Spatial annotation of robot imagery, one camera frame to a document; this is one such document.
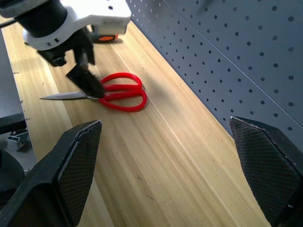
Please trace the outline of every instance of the cable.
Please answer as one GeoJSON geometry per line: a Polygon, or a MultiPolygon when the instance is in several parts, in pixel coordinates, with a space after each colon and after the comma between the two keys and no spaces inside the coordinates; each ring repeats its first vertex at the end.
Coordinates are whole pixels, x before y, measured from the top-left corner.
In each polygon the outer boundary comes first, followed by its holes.
{"type": "Polygon", "coordinates": [[[8,21],[6,21],[6,22],[4,22],[4,23],[1,23],[0,24],[0,28],[3,28],[3,27],[6,27],[6,26],[9,26],[9,25],[12,25],[12,24],[14,24],[14,23],[16,23],[17,21],[13,18],[13,19],[11,19],[11,20],[8,20],[8,21]]]}

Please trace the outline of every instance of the wooden surface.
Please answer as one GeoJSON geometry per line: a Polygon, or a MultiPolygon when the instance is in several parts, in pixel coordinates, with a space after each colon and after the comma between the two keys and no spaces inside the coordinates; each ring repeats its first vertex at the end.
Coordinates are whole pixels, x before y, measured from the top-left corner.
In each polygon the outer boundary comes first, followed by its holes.
{"type": "Polygon", "coordinates": [[[128,71],[142,79],[149,104],[130,114],[91,100],[39,100],[77,90],[65,77],[73,55],[53,68],[23,44],[19,25],[2,32],[38,160],[65,130],[103,122],[79,226],[269,226],[233,139],[133,23],[115,44],[95,45],[97,64],[90,68],[98,77],[128,71]]]}

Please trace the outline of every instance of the scissors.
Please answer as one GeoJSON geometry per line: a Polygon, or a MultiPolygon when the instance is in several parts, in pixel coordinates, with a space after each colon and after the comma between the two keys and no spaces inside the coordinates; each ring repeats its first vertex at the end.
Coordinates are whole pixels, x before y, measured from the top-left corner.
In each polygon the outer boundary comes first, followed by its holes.
{"type": "Polygon", "coordinates": [[[85,99],[89,98],[91,100],[98,100],[103,105],[119,111],[124,112],[137,112],[142,110],[146,103],[147,103],[147,95],[145,91],[142,89],[142,82],[141,80],[135,76],[134,74],[127,73],[127,72],[119,72],[108,75],[104,77],[100,82],[105,84],[113,79],[118,78],[128,78],[135,81],[137,84],[110,84],[110,85],[103,85],[105,94],[103,98],[94,98],[87,96],[84,92],[67,92],[62,94],[56,94],[51,96],[42,97],[40,99],[48,99],[48,100],[75,100],[75,99],[85,99]],[[142,102],[136,106],[119,106],[113,103],[110,103],[111,100],[117,99],[124,99],[130,97],[139,97],[143,98],[142,102]]]}

